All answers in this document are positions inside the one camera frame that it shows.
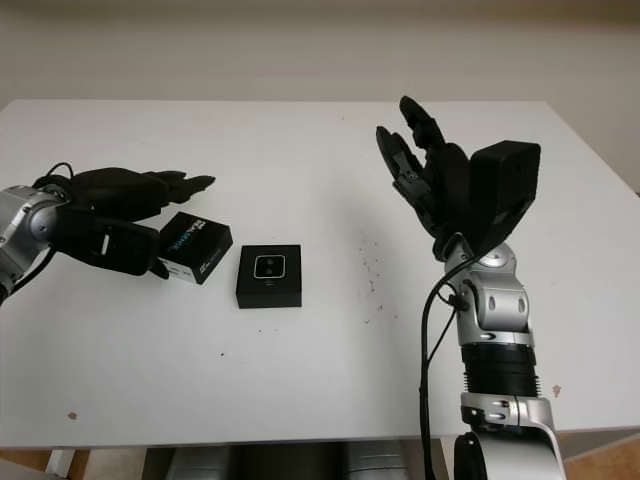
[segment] black cable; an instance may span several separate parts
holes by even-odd
[[[438,341],[436,342],[435,347],[433,347],[433,350],[431,350],[431,353],[429,354],[429,357],[427,358],[427,368],[429,368],[429,365],[431,365],[431,360],[433,359],[434,355],[438,351],[438,347],[442,343],[442,340],[444,340],[444,337],[447,334],[447,331],[449,330],[449,327],[451,326],[451,323],[453,322],[453,319],[456,318],[456,313],[458,313],[458,309],[456,307],[453,307],[451,309],[451,315],[449,316],[449,320],[447,321],[447,325],[445,325],[444,329],[442,330],[442,333],[440,334],[440,337],[438,338]]]
[[[49,248],[49,251],[47,252],[45,257],[42,259],[42,261],[38,264],[38,266],[33,270],[31,270],[19,283],[16,283],[16,286],[13,288],[13,292],[11,292],[11,295],[15,295],[15,293],[18,290],[20,290],[27,283],[31,282],[34,278],[36,278],[40,274],[40,272],[42,272],[42,270],[44,270],[47,267],[47,265],[49,265],[49,263],[51,262],[51,259],[55,254],[56,254],[56,249],[53,247]]]
[[[58,162],[56,163],[53,167],[51,167],[49,169],[49,171],[47,173],[45,173],[45,177],[48,177],[49,175],[51,175],[53,172],[55,172],[58,168],[60,167],[67,167],[67,170],[69,170],[69,177],[73,178],[73,167],[71,166],[71,164],[69,162]]]
[[[438,296],[440,289],[446,285],[449,280],[455,277],[462,270],[469,265],[480,260],[486,252],[475,255],[462,263],[456,265],[449,270],[440,280],[436,282],[434,287],[429,292],[427,301],[424,304],[422,311],[422,328],[421,328],[421,342],[422,342],[422,368],[420,372],[420,437],[422,439],[422,451],[424,453],[424,474],[427,480],[436,480],[433,473],[433,462],[431,460],[431,438],[429,434],[429,404],[427,399],[429,398],[429,354],[427,349],[427,327],[429,324],[429,312],[433,306],[433,302]]]
[[[449,287],[449,288],[453,291],[453,293],[452,293],[451,295],[449,295],[449,298],[448,298],[448,299],[444,298],[444,297],[442,296],[442,294],[440,293],[440,291],[438,291],[438,292],[436,293],[436,295],[438,295],[438,298],[440,299],[440,301],[441,301],[441,302],[446,303],[446,304],[447,304],[447,305],[449,305],[450,307],[455,307],[456,305],[455,305],[455,303],[451,300],[451,297],[453,297],[453,296],[455,296],[455,295],[456,295],[456,289],[455,289],[455,288],[454,288],[454,286],[453,286],[453,285],[451,285],[449,282],[445,283],[445,285],[446,285],[447,287]]]

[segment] robotic hand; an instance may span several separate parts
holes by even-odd
[[[540,146],[505,140],[477,151],[471,160],[455,143],[446,143],[436,121],[409,97],[400,111],[424,167],[403,138],[378,127],[378,147],[393,175],[393,186],[435,239],[433,253],[445,261],[456,240],[469,253],[500,245],[525,214],[536,194]]]
[[[70,177],[54,175],[59,166]],[[169,203],[184,203],[215,178],[183,172],[103,168],[73,174],[54,166],[32,187],[0,192],[0,303],[46,267],[55,252],[92,266],[169,278],[158,260],[159,232],[136,225]],[[43,261],[29,274],[36,257]]]
[[[434,237],[436,259],[446,262],[422,318],[425,477],[435,479],[428,369],[449,326],[428,353],[427,322],[438,291],[448,284],[456,292],[450,304],[465,364],[461,413],[471,427],[456,440],[456,480],[564,479],[551,407],[538,392],[528,297],[515,276],[515,255],[503,243],[535,199],[540,146],[503,141],[469,160],[445,142],[436,121],[415,101],[403,97],[400,110],[416,145],[426,150],[425,166],[399,134],[384,127],[376,131],[378,146],[393,186]]]

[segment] table surface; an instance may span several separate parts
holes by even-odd
[[[509,241],[542,392],[559,430],[640,426],[640,201],[544,103],[425,106],[467,152],[542,145],[538,199]],[[407,133],[394,103],[10,104],[4,187],[59,161],[215,175],[146,223],[183,210],[235,244],[204,286],[58,255],[0,311],[0,446],[417,436],[420,315],[443,267],[391,187],[378,124]],[[304,306],[241,311],[240,246],[269,243],[302,245]],[[455,332],[432,370],[432,435],[460,433]]]

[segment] black box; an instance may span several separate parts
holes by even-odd
[[[201,285],[232,244],[227,225],[179,212],[160,232],[158,257],[170,275]]]
[[[236,298],[240,308],[301,307],[300,245],[243,245]]]

